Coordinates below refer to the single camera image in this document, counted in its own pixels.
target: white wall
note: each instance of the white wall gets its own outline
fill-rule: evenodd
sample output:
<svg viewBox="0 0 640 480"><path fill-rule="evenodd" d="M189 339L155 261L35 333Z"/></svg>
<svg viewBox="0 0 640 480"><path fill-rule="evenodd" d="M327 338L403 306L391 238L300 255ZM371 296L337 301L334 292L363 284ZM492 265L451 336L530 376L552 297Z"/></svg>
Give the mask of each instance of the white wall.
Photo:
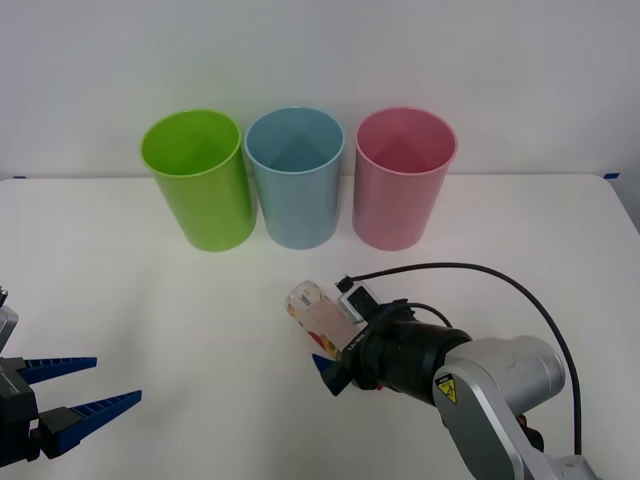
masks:
<svg viewBox="0 0 640 480"><path fill-rule="evenodd" d="M3 0L0 176L144 174L147 127L192 107L319 106L352 137L411 104L453 124L453 172L620 171L637 206L639 21L638 0Z"/></svg>

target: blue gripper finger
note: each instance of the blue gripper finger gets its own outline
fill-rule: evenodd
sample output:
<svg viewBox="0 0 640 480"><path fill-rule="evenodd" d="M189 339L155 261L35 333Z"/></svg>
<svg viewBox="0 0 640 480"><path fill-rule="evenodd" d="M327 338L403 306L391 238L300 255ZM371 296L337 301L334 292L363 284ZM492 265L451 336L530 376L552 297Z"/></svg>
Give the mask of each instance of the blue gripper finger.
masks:
<svg viewBox="0 0 640 480"><path fill-rule="evenodd" d="M68 373L78 372L97 365L96 357L79 358L43 358L35 360L24 360L25 367L16 369L29 385L43 382L50 378L61 377Z"/></svg>

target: green cup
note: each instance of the green cup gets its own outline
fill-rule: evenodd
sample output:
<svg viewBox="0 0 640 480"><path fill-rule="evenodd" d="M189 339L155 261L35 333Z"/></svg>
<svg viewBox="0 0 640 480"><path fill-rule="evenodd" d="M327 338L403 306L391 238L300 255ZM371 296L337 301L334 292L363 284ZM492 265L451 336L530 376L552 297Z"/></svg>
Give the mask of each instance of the green cup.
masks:
<svg viewBox="0 0 640 480"><path fill-rule="evenodd" d="M176 113L142 140L142 159L187 239L202 250L240 245L256 223L240 127L212 110Z"/></svg>

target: pink cup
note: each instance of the pink cup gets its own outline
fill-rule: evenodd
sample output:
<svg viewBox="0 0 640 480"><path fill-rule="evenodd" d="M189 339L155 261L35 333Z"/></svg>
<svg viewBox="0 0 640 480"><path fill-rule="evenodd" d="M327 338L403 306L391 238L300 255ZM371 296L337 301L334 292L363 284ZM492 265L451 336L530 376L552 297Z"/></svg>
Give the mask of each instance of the pink cup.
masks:
<svg viewBox="0 0 640 480"><path fill-rule="evenodd" d="M367 117L356 133L358 236L381 250L417 243L457 147L449 124L426 110L393 107Z"/></svg>

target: black cable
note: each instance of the black cable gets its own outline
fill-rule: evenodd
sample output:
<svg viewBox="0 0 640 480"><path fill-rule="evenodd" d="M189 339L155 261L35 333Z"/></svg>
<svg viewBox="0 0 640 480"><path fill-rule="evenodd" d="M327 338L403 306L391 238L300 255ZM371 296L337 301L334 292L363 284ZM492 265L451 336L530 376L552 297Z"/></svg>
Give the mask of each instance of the black cable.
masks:
<svg viewBox="0 0 640 480"><path fill-rule="evenodd" d="M442 313L440 313L435 308L429 305L425 305L424 303L406 303L405 302L405 303L391 303L388 305L383 305L382 309L380 310L380 313L378 313L377 315L374 315L371 321L367 322L366 331L364 332L364 335L360 339L360 354L359 354L360 365L365 364L364 352L366 349L364 348L364 345L365 345L365 342L373 333L373 331L376 328L378 328L378 326L380 326L382 322L384 322L387 318L389 318L389 315L391 315L392 313L399 312L402 310L409 310L411 308L419 308L419 309L431 312L440 320L442 320L442 323L444 323L447 327L453 328L453 326L451 325L451 322L447 320L447 317L445 317Z"/></svg>
<svg viewBox="0 0 640 480"><path fill-rule="evenodd" d="M418 263L414 265L406 265L404 267L391 268L388 270L381 270L379 272L369 273L367 275L359 275L357 277L347 277L345 278L345 283L358 282L362 280L369 280L372 278L383 277L386 275L394 275L396 273L410 272L412 270L427 270L431 268L462 268L467 270L476 270L478 272L487 273L489 275L493 275L494 277L499 278L507 282L509 285L516 288L520 293L522 293L527 299L533 304L534 307L540 312L540 314L544 317L547 325L553 332L553 336L556 338L556 341L560 345L560 350L564 355L565 361L567 362L567 368L569 370L569 376L571 377L571 389L573 392L573 444L574 444L574 452L576 455L582 455L582 399L580 395L580 382L578 381L578 371L576 370L576 365L573 361L573 357L571 356L571 352L569 351L569 346L567 342L564 340L562 333L560 333L560 329L554 322L549 312L542 306L542 304L538 301L533 294L523 287L521 284L513 280L512 278L506 276L503 273L498 272L497 270L493 270L488 267L483 267L482 265L476 265L473 263L458 263L458 262L435 262L435 263Z"/></svg>

